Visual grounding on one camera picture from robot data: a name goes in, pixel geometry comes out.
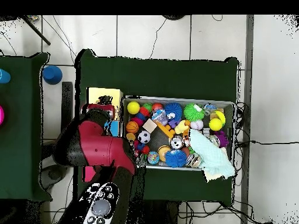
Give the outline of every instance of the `wooden block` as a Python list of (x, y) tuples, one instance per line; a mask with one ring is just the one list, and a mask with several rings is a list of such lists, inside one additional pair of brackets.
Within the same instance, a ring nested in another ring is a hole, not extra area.
[(145, 129), (147, 132), (152, 133), (154, 129), (156, 129), (157, 125), (154, 123), (150, 118), (143, 124), (143, 129)]

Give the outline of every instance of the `green table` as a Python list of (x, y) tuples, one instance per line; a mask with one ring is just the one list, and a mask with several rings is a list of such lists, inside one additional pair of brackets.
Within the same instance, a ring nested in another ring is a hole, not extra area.
[[(82, 50), (77, 58), (77, 106), (86, 102), (86, 88), (115, 88), (124, 95), (173, 97), (236, 102), (236, 58), (220, 61), (170, 61), (166, 59), (133, 59), (95, 57)], [(78, 192), (82, 169), (78, 174)], [(205, 182), (201, 172), (147, 169), (145, 200), (222, 201), (231, 205), (232, 178)]]
[(41, 164), (40, 70), (48, 54), (30, 58), (0, 57), (11, 81), (0, 84), (0, 198), (50, 200), (38, 183)]

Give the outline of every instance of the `towel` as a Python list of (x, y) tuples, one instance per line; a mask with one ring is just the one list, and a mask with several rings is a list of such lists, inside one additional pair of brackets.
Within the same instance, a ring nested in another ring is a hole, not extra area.
[(192, 149), (201, 156), (202, 163), (199, 168), (204, 172), (211, 176), (221, 174), (226, 179), (235, 175), (235, 169), (223, 151), (195, 129), (190, 130), (190, 144)]

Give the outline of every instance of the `pink object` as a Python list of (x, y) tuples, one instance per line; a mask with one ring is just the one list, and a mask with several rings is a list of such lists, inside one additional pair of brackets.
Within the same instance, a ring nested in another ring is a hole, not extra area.
[(2, 124), (3, 120), (4, 120), (4, 110), (0, 106), (0, 125)]

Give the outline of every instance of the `gray bin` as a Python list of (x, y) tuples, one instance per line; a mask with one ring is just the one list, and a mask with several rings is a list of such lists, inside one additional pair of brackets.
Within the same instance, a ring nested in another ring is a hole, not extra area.
[[(132, 96), (126, 96), (123, 99), (123, 122), (120, 123), (120, 136), (125, 137), (126, 136), (126, 125), (130, 121), (131, 117), (134, 117), (127, 111), (127, 106), (129, 102), (138, 102), (140, 106), (142, 106), (144, 103), (161, 103), (163, 105), (166, 105), (167, 103), (179, 103), (182, 106), (182, 109), (189, 104), (189, 103), (196, 103), (204, 106), (207, 103), (213, 104), (218, 108), (224, 109), (224, 115), (225, 115), (225, 125), (222, 128), (222, 130), (226, 133), (228, 140), (230, 141), (230, 144), (227, 146), (227, 155), (230, 159), (232, 165), (234, 165), (234, 141), (235, 141), (235, 119), (236, 119), (236, 112), (237, 108), (235, 103), (228, 102), (228, 101), (207, 101), (207, 100), (189, 100), (189, 99), (175, 99), (175, 98), (160, 98), (160, 97), (147, 97), (147, 96), (140, 96), (137, 99), (132, 98)], [(210, 122), (210, 116), (205, 116), (203, 118), (204, 128), (208, 128), (208, 123)], [(155, 131), (151, 134), (151, 141), (147, 144), (151, 149), (151, 151), (157, 151), (155, 150), (158, 146), (162, 145), (168, 145), (169, 146), (169, 139), (168, 137), (162, 133), (161, 131), (156, 131), (159, 129), (156, 127)], [(155, 140), (154, 144), (152, 144), (154, 147), (151, 147), (152, 139)], [(148, 169), (170, 169), (170, 170), (187, 170), (187, 171), (201, 171), (201, 169), (198, 168), (191, 168), (191, 167), (169, 167), (164, 162), (160, 161), (156, 165), (151, 165), (147, 163)]]

